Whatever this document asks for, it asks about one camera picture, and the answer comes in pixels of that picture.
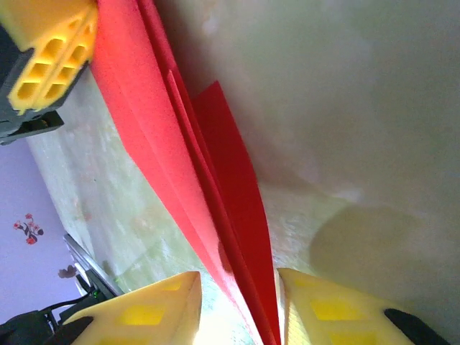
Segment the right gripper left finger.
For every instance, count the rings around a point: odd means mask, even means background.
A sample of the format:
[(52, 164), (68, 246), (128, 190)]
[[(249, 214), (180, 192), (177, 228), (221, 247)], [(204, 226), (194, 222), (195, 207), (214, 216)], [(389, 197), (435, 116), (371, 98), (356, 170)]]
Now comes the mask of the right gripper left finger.
[(201, 274), (183, 272), (78, 311), (46, 343), (193, 344), (201, 305)]

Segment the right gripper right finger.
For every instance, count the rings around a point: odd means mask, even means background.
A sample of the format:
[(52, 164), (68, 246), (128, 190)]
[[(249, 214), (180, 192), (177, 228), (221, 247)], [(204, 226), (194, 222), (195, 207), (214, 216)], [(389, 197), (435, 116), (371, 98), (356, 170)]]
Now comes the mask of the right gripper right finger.
[(447, 344), (400, 306), (289, 268), (278, 270), (286, 344)]

